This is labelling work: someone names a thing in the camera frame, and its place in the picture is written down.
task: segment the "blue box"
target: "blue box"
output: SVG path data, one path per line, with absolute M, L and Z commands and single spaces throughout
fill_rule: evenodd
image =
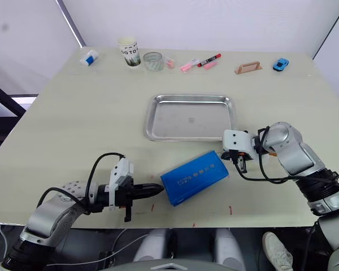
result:
M 177 206 L 228 175 L 221 159 L 215 151 L 211 151 L 160 178 L 171 204 Z

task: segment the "light wooden table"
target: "light wooden table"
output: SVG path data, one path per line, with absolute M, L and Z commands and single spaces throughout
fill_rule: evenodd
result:
M 158 50 L 174 56 L 177 67 L 150 73 L 144 67 L 128 68 L 117 48 L 95 49 L 101 56 L 90 67 L 79 64 L 89 48 L 74 53 L 1 146 L 1 223 L 26 224 L 48 187 L 86 181 L 94 161 L 105 152 L 121 152 L 134 162 L 135 183 L 161 183 L 159 176 L 182 162 L 210 150 L 221 152 L 220 142 L 149 141 L 143 132 L 146 110 L 157 94 L 227 95 L 235 102 L 239 130 L 256 132 L 277 121 L 289 122 L 327 168 L 339 172 L 339 100 L 307 55 L 221 52 L 216 67 L 184 74 L 180 65 L 218 52 Z M 284 72 L 271 68 L 278 58 L 290 60 Z M 234 73 L 238 65 L 255 60 L 262 70 Z M 94 180 L 107 183 L 116 161 L 104 159 Z M 123 209 L 106 208 L 81 216 L 74 227 L 309 226 L 316 219 L 292 181 L 245 181 L 226 164 L 229 178 L 177 207 L 164 191 L 134 201 L 132 222 L 124 223 Z M 248 163 L 248 170 L 249 176 L 260 176 L 258 164 Z M 271 177 L 285 176 L 274 157 L 266 171 Z

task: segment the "white sneaker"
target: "white sneaker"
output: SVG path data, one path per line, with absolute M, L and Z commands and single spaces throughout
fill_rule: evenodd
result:
M 274 233 L 269 231 L 264 233 L 262 247 L 267 259 L 275 267 L 276 271 L 293 270 L 293 255 L 290 254 Z

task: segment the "blue toy car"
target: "blue toy car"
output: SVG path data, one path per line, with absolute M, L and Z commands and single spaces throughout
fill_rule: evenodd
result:
M 277 72 L 282 72 L 285 67 L 289 64 L 289 61 L 285 58 L 280 58 L 273 66 L 272 68 L 276 70 Z

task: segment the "metal tray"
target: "metal tray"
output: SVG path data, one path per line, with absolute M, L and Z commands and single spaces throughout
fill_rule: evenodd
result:
M 234 129 L 229 97 L 159 95 L 150 102 L 145 136 L 152 141 L 222 141 L 226 129 Z

